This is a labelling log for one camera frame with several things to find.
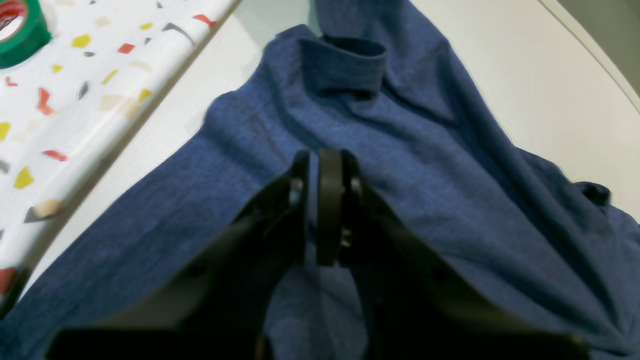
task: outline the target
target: table surface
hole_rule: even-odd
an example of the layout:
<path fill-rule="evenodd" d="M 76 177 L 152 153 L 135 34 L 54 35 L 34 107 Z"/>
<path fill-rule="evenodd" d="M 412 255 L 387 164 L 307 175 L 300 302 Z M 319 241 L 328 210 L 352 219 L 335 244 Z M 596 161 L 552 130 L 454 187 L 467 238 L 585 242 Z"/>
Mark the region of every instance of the table surface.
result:
<path fill-rule="evenodd" d="M 243 0 L 68 221 L 33 281 L 134 183 L 199 129 L 217 96 L 240 87 L 279 32 L 309 24 L 313 0 Z M 515 145 L 572 181 L 612 190 L 640 218 L 640 114 L 537 0 L 413 0 L 450 40 Z"/>

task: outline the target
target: green tape roll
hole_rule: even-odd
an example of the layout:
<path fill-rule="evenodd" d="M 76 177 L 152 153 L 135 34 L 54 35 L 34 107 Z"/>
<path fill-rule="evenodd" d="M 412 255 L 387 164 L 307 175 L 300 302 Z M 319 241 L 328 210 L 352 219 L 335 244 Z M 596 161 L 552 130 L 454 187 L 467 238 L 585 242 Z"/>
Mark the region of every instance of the green tape roll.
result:
<path fill-rule="evenodd" d="M 50 40 L 38 0 L 0 0 L 0 69 L 27 60 Z"/>

